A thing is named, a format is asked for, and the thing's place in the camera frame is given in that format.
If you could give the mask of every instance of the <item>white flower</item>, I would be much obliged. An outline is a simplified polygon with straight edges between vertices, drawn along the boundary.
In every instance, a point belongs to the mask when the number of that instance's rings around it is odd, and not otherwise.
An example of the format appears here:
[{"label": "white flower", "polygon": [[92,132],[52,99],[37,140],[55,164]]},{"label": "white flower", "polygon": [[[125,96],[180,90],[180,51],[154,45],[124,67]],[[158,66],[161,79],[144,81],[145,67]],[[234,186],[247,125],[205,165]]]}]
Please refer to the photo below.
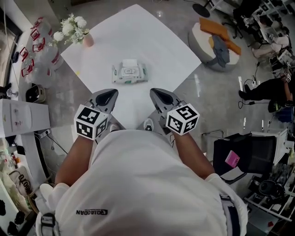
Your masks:
[{"label": "white flower", "polygon": [[86,20],[83,17],[76,17],[75,22],[77,23],[79,28],[84,28],[87,24]]},{"label": "white flower", "polygon": [[70,24],[70,23],[66,23],[63,25],[63,34],[65,36],[69,36],[70,35],[70,32],[74,30],[74,27]]},{"label": "white flower", "polygon": [[53,38],[55,39],[55,41],[62,41],[64,39],[64,35],[63,33],[57,31],[54,33]]},{"label": "white flower", "polygon": [[66,20],[62,20],[61,25],[64,26],[64,25],[66,25],[66,24],[70,24],[70,20],[71,20],[70,17],[67,18]]}]

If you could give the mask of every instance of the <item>shoe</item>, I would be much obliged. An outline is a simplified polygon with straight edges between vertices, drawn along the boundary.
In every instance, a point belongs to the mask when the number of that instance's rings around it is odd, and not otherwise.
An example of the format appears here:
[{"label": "shoe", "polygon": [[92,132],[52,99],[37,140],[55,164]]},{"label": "shoe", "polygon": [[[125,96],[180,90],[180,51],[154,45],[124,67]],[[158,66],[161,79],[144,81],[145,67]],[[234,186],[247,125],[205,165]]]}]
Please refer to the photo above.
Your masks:
[{"label": "shoe", "polygon": [[110,133],[114,131],[121,130],[120,127],[117,124],[111,124],[110,125]]},{"label": "shoe", "polygon": [[244,99],[245,101],[249,100],[247,94],[244,93],[243,91],[239,91],[239,96],[240,96],[240,98]]},{"label": "shoe", "polygon": [[249,88],[249,86],[247,84],[245,85],[245,91],[246,91],[246,93],[250,93],[251,92],[251,89]]},{"label": "shoe", "polygon": [[143,127],[146,131],[153,131],[153,120],[151,118],[147,118],[143,122]]}]

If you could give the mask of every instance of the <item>white bag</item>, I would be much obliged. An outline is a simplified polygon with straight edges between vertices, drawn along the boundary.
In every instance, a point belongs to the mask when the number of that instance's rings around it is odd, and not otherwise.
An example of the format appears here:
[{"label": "white bag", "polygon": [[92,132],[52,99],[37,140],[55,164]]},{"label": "white bag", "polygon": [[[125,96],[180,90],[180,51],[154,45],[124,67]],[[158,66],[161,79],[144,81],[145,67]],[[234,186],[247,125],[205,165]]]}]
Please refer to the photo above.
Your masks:
[{"label": "white bag", "polygon": [[31,182],[24,166],[17,168],[9,174],[10,179],[15,183],[18,191],[24,197],[32,192]]}]

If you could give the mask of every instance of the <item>white box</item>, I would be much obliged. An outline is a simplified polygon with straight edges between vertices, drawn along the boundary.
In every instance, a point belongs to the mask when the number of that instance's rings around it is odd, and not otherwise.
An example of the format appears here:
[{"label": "white box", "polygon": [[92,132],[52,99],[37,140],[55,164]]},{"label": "white box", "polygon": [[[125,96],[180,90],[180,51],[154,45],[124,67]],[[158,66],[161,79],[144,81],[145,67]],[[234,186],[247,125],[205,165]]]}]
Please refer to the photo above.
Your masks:
[{"label": "white box", "polygon": [[0,137],[50,128],[48,105],[10,99],[0,100]]},{"label": "white box", "polygon": [[107,129],[108,114],[80,105],[74,117],[75,132],[95,140]]},{"label": "white box", "polygon": [[199,117],[200,114],[194,107],[186,104],[167,113],[166,127],[179,135],[184,135],[197,126]]}]

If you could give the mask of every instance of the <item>cable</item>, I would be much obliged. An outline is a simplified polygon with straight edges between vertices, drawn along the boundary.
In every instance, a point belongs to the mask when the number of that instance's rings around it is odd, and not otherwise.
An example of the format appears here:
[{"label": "cable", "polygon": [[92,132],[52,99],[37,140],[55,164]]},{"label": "cable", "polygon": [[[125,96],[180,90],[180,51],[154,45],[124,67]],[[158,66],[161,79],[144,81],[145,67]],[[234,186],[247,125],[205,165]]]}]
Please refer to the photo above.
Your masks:
[{"label": "cable", "polygon": [[54,149],[53,149],[53,145],[52,145],[52,140],[51,140],[48,136],[45,136],[45,137],[46,137],[47,139],[50,140],[50,143],[51,143],[51,146],[50,146],[50,147],[51,147],[51,150],[54,150]]},{"label": "cable", "polygon": [[50,138],[53,142],[55,142],[66,154],[68,154],[52,137],[46,134],[48,138]]},{"label": "cable", "polygon": [[[254,82],[254,80],[252,80],[252,79],[247,79],[247,80],[244,82],[244,85],[243,85],[243,91],[245,90],[245,84],[246,84],[246,82],[247,82],[248,80],[251,80],[252,82]],[[242,101],[239,101],[239,102],[238,102],[238,107],[239,107],[240,109],[242,109],[243,105],[250,105],[250,103],[244,103],[244,99],[242,98]]]},{"label": "cable", "polygon": [[175,138],[173,139],[173,141],[171,142],[171,137],[174,136],[173,134],[170,135],[170,143],[172,144],[172,148],[174,147],[174,143],[175,143]]},{"label": "cable", "polygon": [[44,155],[44,153],[43,153],[43,150],[46,150],[46,149],[43,148],[40,138],[38,138],[37,136],[35,136],[35,138],[37,138],[37,139],[39,140],[39,142],[40,142],[41,152],[42,152],[43,159],[44,159],[44,162],[45,162],[46,167],[47,167],[51,172],[53,172],[53,173],[56,174],[56,171],[50,169],[49,166],[47,165],[46,161],[45,161],[45,155]]},{"label": "cable", "polygon": [[190,0],[183,0],[183,1],[185,1],[185,2],[193,2],[193,3],[199,4],[199,3],[197,3],[197,2],[190,1]]},{"label": "cable", "polygon": [[259,62],[257,63],[257,65],[256,65],[256,71],[255,71],[255,74],[254,74],[254,76],[253,76],[253,78],[254,78],[256,84],[257,84],[256,73],[257,73],[257,70],[258,70],[258,66],[260,66],[260,61],[259,61]]},{"label": "cable", "polygon": [[269,128],[270,126],[271,126],[271,123],[272,123],[272,119],[275,117],[275,114],[273,114],[272,115],[272,118],[271,118],[271,120],[268,122],[268,127],[267,128]]}]

